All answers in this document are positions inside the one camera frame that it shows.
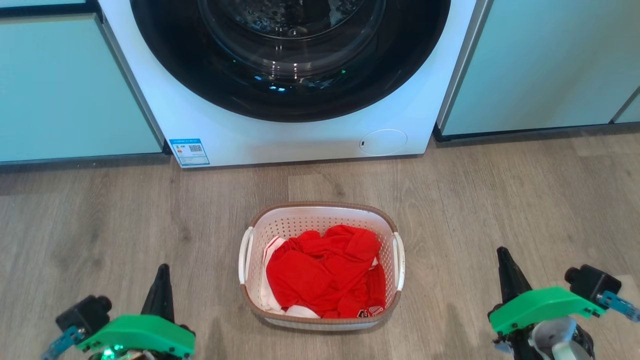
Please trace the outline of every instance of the plastic basket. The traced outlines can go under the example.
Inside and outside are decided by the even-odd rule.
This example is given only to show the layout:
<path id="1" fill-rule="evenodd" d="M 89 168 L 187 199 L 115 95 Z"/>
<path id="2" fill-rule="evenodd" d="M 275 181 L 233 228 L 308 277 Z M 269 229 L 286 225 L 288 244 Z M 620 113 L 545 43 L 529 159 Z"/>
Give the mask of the plastic basket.
<path id="1" fill-rule="evenodd" d="M 380 264 L 385 269 L 387 308 L 370 318 L 310 319 L 269 313 L 260 305 L 262 252 L 275 236 L 290 238 L 307 230 L 321 234 L 335 225 L 350 225 L 376 233 L 382 243 Z M 396 225 L 384 212 L 363 205 L 335 202 L 295 202 L 263 210 L 244 233 L 238 277 L 252 311 L 275 325 L 313 331 L 366 329 L 389 317 L 400 300 L 404 284 L 404 247 Z"/>

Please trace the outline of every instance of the red garment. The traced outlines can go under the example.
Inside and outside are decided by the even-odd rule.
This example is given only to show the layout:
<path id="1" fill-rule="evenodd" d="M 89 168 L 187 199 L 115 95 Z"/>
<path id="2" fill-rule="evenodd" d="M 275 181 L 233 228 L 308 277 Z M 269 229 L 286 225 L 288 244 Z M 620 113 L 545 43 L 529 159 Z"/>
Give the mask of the red garment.
<path id="1" fill-rule="evenodd" d="M 274 251 L 267 264 L 271 291 L 283 308 L 308 307 L 321 318 L 357 318 L 382 312 L 385 271 L 381 244 L 369 230 L 338 225 L 320 236 L 307 231 Z"/>

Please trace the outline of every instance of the green plastic bracket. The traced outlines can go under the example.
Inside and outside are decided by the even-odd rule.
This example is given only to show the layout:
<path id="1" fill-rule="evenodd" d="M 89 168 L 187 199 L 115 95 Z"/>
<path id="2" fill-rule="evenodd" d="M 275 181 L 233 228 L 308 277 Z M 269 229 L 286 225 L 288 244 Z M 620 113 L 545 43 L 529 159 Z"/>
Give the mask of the green plastic bracket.
<path id="1" fill-rule="evenodd" d="M 489 316 L 493 330 L 508 335 L 514 330 L 545 320 L 580 314 L 589 318 L 606 310 L 559 286 L 529 290 Z"/>
<path id="2" fill-rule="evenodd" d="M 92 352 L 101 352 L 106 348 L 135 348 L 169 352 L 177 357 L 184 357 L 184 354 L 193 356 L 195 345 L 196 336 L 193 333 L 160 316 L 122 315 L 91 338 L 76 345 L 76 348 L 82 350 L 89 347 Z"/>

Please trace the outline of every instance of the basket handle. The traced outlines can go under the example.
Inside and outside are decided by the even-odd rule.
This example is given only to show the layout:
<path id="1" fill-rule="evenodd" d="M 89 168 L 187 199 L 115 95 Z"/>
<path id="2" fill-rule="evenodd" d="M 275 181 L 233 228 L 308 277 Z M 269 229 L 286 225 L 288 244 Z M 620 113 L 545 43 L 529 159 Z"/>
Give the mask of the basket handle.
<path id="1" fill-rule="evenodd" d="M 238 279 L 240 285 L 244 285 L 246 281 L 246 274 L 249 272 L 249 259 L 251 254 L 251 246 L 253 245 L 253 226 L 250 226 L 242 237 L 242 243 L 240 243 L 240 256 L 238 257 Z"/>
<path id="2" fill-rule="evenodd" d="M 394 233 L 394 270 L 396 275 L 396 290 L 402 291 L 404 286 L 404 244 L 400 234 Z"/>

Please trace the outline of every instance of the black round door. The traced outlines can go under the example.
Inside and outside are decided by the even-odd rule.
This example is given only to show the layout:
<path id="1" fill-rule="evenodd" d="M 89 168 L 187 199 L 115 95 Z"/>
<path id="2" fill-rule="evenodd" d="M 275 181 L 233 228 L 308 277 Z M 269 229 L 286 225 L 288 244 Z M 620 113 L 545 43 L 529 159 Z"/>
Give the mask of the black round door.
<path id="1" fill-rule="evenodd" d="M 131 0 L 184 86 L 256 119 L 307 122 L 391 94 L 425 62 L 451 0 Z"/>

